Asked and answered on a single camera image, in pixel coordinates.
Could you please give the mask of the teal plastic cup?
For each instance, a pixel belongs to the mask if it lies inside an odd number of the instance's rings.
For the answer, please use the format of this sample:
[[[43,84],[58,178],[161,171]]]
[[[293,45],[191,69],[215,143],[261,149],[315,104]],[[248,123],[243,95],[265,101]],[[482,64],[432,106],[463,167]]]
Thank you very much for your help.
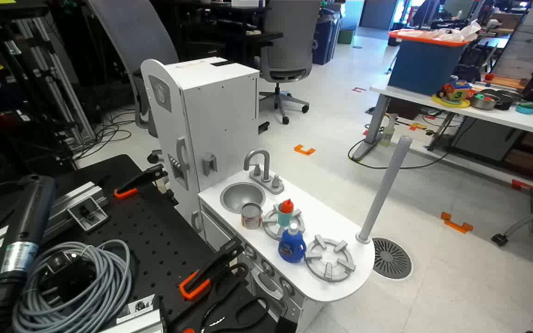
[[[291,227],[291,223],[293,223],[293,214],[278,214],[278,225],[282,227],[282,228],[289,228]]]

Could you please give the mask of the blue detergent bottle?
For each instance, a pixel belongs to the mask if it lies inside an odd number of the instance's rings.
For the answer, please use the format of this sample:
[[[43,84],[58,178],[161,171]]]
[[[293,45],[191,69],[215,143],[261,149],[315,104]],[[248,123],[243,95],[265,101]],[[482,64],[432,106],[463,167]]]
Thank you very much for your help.
[[[289,227],[278,245],[278,254],[287,264],[300,264],[306,256],[304,236],[297,227]]]

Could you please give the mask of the grey toy faucet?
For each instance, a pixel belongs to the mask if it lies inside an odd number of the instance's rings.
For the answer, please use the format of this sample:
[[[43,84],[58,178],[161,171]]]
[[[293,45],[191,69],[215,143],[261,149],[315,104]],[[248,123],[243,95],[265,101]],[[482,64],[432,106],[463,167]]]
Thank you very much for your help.
[[[269,151],[252,151],[243,160],[243,167],[248,173],[248,178],[261,186],[272,195],[282,195],[285,191],[284,180],[278,175],[271,175],[271,153]]]

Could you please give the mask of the grey toy sink bowl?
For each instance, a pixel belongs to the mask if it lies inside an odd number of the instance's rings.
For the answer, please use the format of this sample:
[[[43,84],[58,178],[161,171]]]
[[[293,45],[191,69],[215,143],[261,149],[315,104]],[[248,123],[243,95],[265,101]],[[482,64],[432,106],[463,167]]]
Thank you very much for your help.
[[[265,203],[265,193],[254,184],[232,184],[221,193],[221,204],[232,212],[239,214],[245,204],[258,204]]]

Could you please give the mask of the silver tin can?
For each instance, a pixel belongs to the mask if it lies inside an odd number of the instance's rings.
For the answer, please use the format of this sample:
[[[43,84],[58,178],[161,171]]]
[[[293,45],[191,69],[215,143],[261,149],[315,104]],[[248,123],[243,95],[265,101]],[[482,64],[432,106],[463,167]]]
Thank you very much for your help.
[[[245,204],[241,210],[241,223],[248,230],[258,230],[263,225],[263,212],[258,204]]]

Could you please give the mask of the grey stove burner near sink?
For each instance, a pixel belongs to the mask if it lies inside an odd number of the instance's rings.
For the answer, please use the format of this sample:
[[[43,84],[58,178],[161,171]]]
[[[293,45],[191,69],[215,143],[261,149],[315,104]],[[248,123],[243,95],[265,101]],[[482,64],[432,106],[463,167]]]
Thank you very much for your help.
[[[263,215],[263,232],[274,241],[280,241],[284,232],[291,227],[295,227],[300,234],[306,232],[306,223],[300,210],[295,210],[289,219],[280,219],[280,212],[276,208]]]

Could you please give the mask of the grey stove burner at end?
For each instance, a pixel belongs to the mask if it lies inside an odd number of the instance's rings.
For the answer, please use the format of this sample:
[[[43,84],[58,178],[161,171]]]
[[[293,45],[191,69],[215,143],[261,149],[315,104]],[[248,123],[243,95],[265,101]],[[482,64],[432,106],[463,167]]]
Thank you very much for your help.
[[[328,284],[341,284],[356,273],[348,243],[322,236],[317,236],[308,247],[304,264],[317,278]]]

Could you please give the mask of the grey office chair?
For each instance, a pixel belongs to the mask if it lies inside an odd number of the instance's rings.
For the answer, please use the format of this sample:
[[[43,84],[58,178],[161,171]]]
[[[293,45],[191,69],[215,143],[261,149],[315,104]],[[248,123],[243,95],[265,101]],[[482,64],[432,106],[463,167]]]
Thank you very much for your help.
[[[319,12],[321,0],[269,0],[265,29],[276,34],[276,40],[261,51],[260,71],[274,90],[261,92],[261,97],[272,103],[282,125],[289,123],[287,103],[298,104],[302,114],[309,112],[306,101],[285,93],[282,86],[311,75]]]

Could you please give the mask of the black orange clamp far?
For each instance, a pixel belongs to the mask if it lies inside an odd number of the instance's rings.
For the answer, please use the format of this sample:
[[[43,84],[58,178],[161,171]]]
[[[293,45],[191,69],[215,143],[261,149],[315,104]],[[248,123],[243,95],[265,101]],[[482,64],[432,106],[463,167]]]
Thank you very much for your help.
[[[167,171],[161,166],[150,167],[150,169],[139,173],[137,177],[134,177],[132,180],[128,180],[124,186],[117,188],[113,191],[113,199],[117,203],[128,201],[139,193],[141,186],[148,186],[148,184],[158,182],[165,177],[167,177]]]

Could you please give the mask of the black orange clamp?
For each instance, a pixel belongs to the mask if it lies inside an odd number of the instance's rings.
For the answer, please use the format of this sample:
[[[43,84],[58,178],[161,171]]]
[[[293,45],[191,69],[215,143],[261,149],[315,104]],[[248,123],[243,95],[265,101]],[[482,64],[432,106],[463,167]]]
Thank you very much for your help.
[[[161,166],[150,167],[150,169],[139,173],[137,177],[134,177],[132,180],[128,180],[124,186],[117,188],[113,191],[113,199],[117,203],[128,201],[139,193],[141,186],[148,186],[148,184],[158,182],[165,177],[167,177],[167,171]]]
[[[211,289],[217,277],[223,275],[230,267],[230,264],[239,258],[241,252],[241,241],[230,240],[210,258],[210,262],[202,269],[193,271],[178,284],[180,297],[185,302],[198,301],[206,291]]]

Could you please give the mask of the grey pole on kitchen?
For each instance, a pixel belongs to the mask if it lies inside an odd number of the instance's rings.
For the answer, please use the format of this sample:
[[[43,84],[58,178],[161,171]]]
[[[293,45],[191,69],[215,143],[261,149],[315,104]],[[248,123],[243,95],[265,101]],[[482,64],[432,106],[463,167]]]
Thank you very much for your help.
[[[387,167],[387,171],[384,175],[384,180],[382,180],[380,190],[378,190],[378,193],[376,193],[376,197],[372,201],[372,206],[371,206],[371,210],[367,214],[367,219],[365,219],[365,223],[361,227],[361,232],[356,236],[356,240],[361,245],[369,245],[371,243],[371,234],[374,230],[374,225],[376,225],[376,221],[380,217],[380,212],[382,212],[382,208],[384,208],[384,204],[385,204],[385,201],[387,201],[387,197],[389,197],[389,193],[391,193],[391,190],[395,186],[395,180],[396,180],[396,177],[398,177],[398,173],[400,173],[400,169],[404,166],[404,160],[406,160],[406,156],[408,156],[408,153],[411,149],[411,143],[413,143],[413,140],[406,138],[406,136],[400,138],[400,141],[398,141],[398,147],[396,147],[396,151],[395,151],[395,154],[391,158],[391,164],[389,164],[389,167]]]

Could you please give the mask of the black perforated table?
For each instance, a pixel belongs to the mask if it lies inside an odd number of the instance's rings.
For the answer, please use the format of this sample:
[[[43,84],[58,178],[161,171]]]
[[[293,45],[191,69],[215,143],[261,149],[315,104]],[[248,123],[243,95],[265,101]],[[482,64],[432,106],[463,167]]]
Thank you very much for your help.
[[[202,326],[213,301],[204,295],[200,301],[185,302],[178,286],[195,271],[204,269],[213,260],[215,251],[180,217],[173,199],[161,195],[150,182],[139,186],[139,193],[132,199],[113,199],[115,190],[139,175],[141,169],[128,156],[117,156],[60,177],[61,193],[69,193],[87,182],[100,186],[108,201],[104,212],[110,215],[110,221],[91,234],[73,228],[61,234],[60,240],[76,240],[89,245],[123,240],[130,247],[136,264],[132,299],[156,295],[171,333],[185,333],[189,330],[197,333],[276,333],[274,319],[260,304],[252,304],[254,297],[248,293],[247,284],[241,284],[224,301],[210,317],[210,323],[232,312],[241,323],[250,326],[245,330],[211,330]]]

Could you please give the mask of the round floor drain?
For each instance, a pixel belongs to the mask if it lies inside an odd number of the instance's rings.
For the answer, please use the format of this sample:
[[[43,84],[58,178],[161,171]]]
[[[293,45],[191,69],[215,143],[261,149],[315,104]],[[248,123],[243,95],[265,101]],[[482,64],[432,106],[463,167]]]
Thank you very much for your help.
[[[376,260],[374,271],[389,280],[404,280],[411,275],[413,264],[409,254],[389,240],[374,240]]]

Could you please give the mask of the blue storage bin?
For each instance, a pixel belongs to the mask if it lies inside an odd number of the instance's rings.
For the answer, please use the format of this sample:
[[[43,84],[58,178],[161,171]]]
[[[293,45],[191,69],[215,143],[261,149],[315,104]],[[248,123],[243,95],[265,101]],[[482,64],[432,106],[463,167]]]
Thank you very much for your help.
[[[430,32],[395,30],[400,51],[389,86],[421,95],[435,95],[450,82],[469,42],[437,40]]]

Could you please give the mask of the white work table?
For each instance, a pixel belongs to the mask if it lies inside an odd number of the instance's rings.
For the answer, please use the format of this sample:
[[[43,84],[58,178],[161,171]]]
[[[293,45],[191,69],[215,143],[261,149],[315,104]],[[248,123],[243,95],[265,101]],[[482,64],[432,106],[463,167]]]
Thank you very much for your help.
[[[533,119],[530,116],[522,117],[515,112],[502,112],[500,116],[489,114],[489,112],[480,112],[474,110],[470,106],[467,108],[446,108],[441,106],[437,103],[433,103],[430,97],[421,95],[421,93],[411,93],[406,90],[398,90],[398,88],[376,88],[378,93],[378,103],[374,106],[372,112],[372,121],[369,125],[367,130],[367,138],[361,140],[352,151],[350,151],[350,160],[352,162],[361,162],[365,156],[369,156],[380,143],[382,136],[380,136],[380,129],[382,129],[382,121],[389,110],[389,104],[393,101],[404,101],[404,103],[411,103],[417,106],[424,106],[424,108],[433,108],[441,114],[446,114],[448,119],[445,121],[445,127],[448,127],[452,123],[454,117],[465,117],[465,119],[474,119],[474,121],[483,121],[483,123],[491,123],[491,125],[498,125],[498,127],[506,127],[506,129],[513,129],[519,132],[528,132],[533,134]],[[493,243],[496,247],[506,247],[509,243],[509,240],[526,225],[533,223],[533,214],[524,217],[522,221],[515,223],[513,227],[509,227],[504,234],[496,234],[493,238]]]

